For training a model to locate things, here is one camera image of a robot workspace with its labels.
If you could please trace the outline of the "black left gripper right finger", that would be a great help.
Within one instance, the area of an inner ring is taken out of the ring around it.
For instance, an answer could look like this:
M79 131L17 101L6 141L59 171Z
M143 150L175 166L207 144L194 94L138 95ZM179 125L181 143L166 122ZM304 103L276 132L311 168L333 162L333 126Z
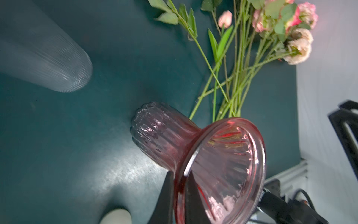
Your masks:
M210 224L192 173L185 183L185 223Z

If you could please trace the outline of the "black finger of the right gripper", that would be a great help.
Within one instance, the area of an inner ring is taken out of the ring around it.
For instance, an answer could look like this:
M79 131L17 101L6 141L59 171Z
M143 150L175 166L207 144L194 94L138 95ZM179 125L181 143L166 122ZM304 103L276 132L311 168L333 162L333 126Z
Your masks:
M358 175L358 103L347 100L328 115L355 175Z

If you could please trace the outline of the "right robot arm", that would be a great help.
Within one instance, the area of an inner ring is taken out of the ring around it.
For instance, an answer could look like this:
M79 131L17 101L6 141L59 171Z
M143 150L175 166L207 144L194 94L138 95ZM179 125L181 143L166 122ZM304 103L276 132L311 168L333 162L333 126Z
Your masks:
M348 100L331 113L328 118L346 153L355 175L358 175L358 103ZM211 223L200 204L200 195L193 174L189 175L185 185L185 218L187 224ZM265 192L258 203L265 214L277 224L327 224L315 211L306 191L298 190L293 199L284 202L273 193Z

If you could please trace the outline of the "pink ribbed glass vase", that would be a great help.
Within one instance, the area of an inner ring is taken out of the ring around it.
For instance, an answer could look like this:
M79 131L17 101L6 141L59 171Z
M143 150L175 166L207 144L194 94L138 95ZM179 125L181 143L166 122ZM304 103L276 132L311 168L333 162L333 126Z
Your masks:
M130 132L133 142L174 173L174 214L185 222L184 183L193 174L213 224L245 224L257 207L266 177L266 152L257 127L226 118L205 128L165 103L142 105Z

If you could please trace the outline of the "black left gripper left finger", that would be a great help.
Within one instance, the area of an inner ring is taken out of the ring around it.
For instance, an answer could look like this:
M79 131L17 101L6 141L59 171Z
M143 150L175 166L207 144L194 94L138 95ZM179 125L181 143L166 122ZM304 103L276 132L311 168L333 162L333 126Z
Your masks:
M167 172L156 207L148 224L172 224L174 205L174 173Z

